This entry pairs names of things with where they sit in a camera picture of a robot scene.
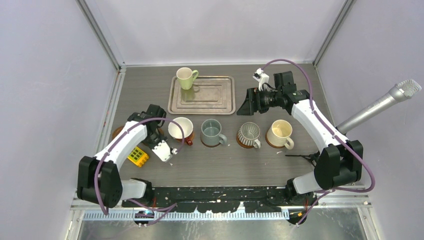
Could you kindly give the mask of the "cream mug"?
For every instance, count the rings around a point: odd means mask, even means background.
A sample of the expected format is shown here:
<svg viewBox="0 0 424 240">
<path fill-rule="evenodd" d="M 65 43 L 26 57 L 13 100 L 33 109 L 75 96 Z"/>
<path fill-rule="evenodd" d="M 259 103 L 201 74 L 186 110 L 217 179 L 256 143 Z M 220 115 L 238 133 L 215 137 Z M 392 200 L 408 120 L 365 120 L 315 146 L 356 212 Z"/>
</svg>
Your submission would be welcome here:
<svg viewBox="0 0 424 240">
<path fill-rule="evenodd" d="M 291 139 L 292 133 L 292 125 L 286 120 L 278 119 L 271 124 L 265 139 L 273 148 L 292 150 L 295 146 L 294 141 Z"/>
</svg>

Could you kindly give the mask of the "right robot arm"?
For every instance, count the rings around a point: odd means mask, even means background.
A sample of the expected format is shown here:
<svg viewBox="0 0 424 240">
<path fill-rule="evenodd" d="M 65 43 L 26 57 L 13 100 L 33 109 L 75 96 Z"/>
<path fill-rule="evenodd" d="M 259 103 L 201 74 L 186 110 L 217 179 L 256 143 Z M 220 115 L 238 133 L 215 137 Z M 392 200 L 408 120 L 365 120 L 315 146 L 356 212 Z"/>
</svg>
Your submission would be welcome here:
<svg viewBox="0 0 424 240">
<path fill-rule="evenodd" d="M 319 111 L 307 90 L 298 90 L 291 71 L 274 74 L 274 87 L 267 90 L 269 76 L 257 69 L 253 78 L 258 87 L 247 89 L 246 97 L 237 110 L 238 116 L 266 113 L 269 108 L 281 107 L 293 116 L 311 136 L 318 148 L 318 161 L 308 174 L 287 181 L 285 198 L 299 205 L 306 193 L 334 189 L 361 179 L 363 146 L 341 134 Z"/>
</svg>

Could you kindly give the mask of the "grey ribbed mug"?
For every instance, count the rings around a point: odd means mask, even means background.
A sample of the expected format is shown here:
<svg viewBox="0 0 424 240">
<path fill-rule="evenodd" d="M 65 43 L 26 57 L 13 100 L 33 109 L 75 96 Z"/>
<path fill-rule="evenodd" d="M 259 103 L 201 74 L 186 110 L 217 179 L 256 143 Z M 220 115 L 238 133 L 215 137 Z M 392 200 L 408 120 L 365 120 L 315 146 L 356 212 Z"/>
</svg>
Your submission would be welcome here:
<svg viewBox="0 0 424 240">
<path fill-rule="evenodd" d="M 244 123 L 239 130 L 248 137 L 249 139 L 254 140 L 254 148 L 260 149 L 262 147 L 262 143 L 260 142 L 260 128 L 254 122 L 246 122 Z"/>
</svg>

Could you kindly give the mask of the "silver metal tray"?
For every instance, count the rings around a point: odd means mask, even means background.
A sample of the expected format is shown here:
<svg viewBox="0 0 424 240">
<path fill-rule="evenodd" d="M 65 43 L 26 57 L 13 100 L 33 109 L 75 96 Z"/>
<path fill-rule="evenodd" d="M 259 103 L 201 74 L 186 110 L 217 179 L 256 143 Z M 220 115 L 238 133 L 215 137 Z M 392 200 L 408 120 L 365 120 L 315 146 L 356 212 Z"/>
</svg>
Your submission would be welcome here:
<svg viewBox="0 0 424 240">
<path fill-rule="evenodd" d="M 236 111 L 235 80 L 231 76 L 199 76 L 184 90 L 174 76 L 167 111 L 173 115 L 231 115 Z"/>
</svg>

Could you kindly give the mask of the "grooved wooden coaster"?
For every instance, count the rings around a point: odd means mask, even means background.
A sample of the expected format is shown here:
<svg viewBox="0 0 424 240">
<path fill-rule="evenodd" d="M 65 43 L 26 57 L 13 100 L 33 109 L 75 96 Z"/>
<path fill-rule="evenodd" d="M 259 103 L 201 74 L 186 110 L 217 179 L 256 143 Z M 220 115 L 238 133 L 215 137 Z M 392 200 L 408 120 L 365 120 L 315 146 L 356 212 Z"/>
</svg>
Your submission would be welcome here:
<svg viewBox="0 0 424 240">
<path fill-rule="evenodd" d="M 283 148 L 283 147 L 284 147 L 284 145 L 283 145 L 283 146 L 275 146 L 275 145 L 273 145 L 273 144 L 269 141 L 269 139 L 268 139 L 268 134 L 265 134 L 265 140 L 266 140 L 267 144 L 268 144 L 270 147 L 272 147 L 272 148 L 275 148 L 275 149 L 281 149 L 281 148 Z"/>
<path fill-rule="evenodd" d="M 238 130 L 237 131 L 236 141 L 243 148 L 246 148 L 246 149 L 254 148 L 254 142 L 255 142 L 255 140 L 254 139 L 250 139 L 247 136 L 245 136 L 242 133 L 241 130 Z"/>
<path fill-rule="evenodd" d="M 120 126 L 116 128 L 111 135 L 111 139 L 113 140 L 114 138 L 116 138 L 120 134 L 120 132 L 123 130 L 123 128 L 124 126 Z"/>
<path fill-rule="evenodd" d="M 150 149 L 153 149 L 155 146 L 157 146 L 159 143 L 162 142 L 162 140 L 165 140 L 165 134 L 161 128 L 151 128 L 147 127 L 147 137 L 141 141 L 141 143 Z"/>
<path fill-rule="evenodd" d="M 208 145 L 208 144 L 206 144 L 206 143 L 204 143 L 204 141 L 202 140 L 202 139 L 200 139 L 200 141 L 201 141 L 201 143 L 205 146 L 205 147 L 208 147 L 208 148 L 215 148 L 215 147 L 217 147 L 217 146 L 219 146 L 221 143 L 219 142 L 218 144 L 215 144 L 215 145 Z"/>
</svg>

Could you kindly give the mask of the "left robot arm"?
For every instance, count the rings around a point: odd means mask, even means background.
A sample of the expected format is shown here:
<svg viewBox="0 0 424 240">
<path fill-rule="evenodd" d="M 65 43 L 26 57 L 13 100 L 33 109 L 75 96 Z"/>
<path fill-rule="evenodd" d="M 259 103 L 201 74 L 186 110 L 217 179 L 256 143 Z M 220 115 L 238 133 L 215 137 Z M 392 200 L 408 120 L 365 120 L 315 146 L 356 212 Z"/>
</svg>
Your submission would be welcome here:
<svg viewBox="0 0 424 240">
<path fill-rule="evenodd" d="M 172 157 L 172 148 L 161 131 L 166 111 L 150 104 L 146 111 L 134 112 L 118 135 L 93 157 L 84 156 L 78 165 L 76 194 L 80 200 L 113 208 L 121 200 L 134 199 L 141 207 L 153 202 L 151 183 L 141 179 L 121 180 L 119 170 L 133 149 L 146 145 L 162 162 Z"/>
</svg>

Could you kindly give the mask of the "light green mug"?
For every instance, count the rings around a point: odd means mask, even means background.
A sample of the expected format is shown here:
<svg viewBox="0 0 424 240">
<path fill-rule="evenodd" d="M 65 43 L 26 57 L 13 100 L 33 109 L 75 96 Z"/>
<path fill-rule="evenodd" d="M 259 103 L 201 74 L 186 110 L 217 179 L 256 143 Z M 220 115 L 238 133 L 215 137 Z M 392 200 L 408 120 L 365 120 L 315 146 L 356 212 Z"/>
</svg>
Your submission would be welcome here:
<svg viewBox="0 0 424 240">
<path fill-rule="evenodd" d="M 188 67 L 181 67 L 176 71 L 176 77 L 178 79 L 179 85 L 183 90 L 189 90 L 194 80 L 198 77 L 199 71 L 192 70 Z"/>
</svg>

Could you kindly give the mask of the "red white mug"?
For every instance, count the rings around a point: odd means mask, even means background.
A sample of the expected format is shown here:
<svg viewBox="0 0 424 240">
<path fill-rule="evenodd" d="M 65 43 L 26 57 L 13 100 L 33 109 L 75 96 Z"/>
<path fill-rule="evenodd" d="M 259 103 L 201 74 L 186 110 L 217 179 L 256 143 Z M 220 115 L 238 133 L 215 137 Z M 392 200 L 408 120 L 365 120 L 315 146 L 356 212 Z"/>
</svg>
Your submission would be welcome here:
<svg viewBox="0 0 424 240">
<path fill-rule="evenodd" d="M 193 145 L 195 137 L 194 124 L 187 117 L 177 117 L 168 125 L 168 133 L 170 136 L 180 142 L 184 142 L 189 146 Z"/>
</svg>

